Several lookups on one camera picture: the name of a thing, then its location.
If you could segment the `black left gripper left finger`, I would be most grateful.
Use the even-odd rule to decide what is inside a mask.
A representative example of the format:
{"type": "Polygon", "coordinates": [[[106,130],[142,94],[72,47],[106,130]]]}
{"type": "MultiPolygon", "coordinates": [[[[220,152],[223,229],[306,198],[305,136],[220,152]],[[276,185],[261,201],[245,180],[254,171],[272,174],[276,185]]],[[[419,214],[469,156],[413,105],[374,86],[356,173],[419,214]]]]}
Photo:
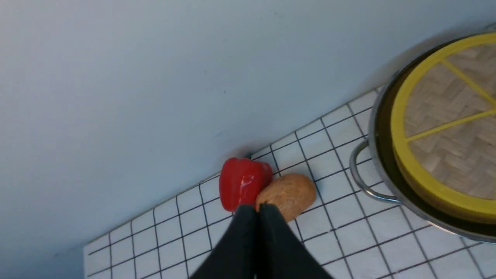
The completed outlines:
{"type": "Polygon", "coordinates": [[[258,214],[251,205],[238,207],[227,230],[192,279],[253,279],[258,214]]]}

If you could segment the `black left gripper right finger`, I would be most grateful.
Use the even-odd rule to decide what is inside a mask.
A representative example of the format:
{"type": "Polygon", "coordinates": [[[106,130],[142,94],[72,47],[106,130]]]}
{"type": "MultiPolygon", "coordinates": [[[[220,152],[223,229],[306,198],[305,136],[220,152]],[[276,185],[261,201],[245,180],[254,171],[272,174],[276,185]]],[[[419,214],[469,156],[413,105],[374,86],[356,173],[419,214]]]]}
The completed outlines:
{"type": "Polygon", "coordinates": [[[276,205],[262,204],[258,214],[272,279],[332,278],[299,242],[276,205]]]}

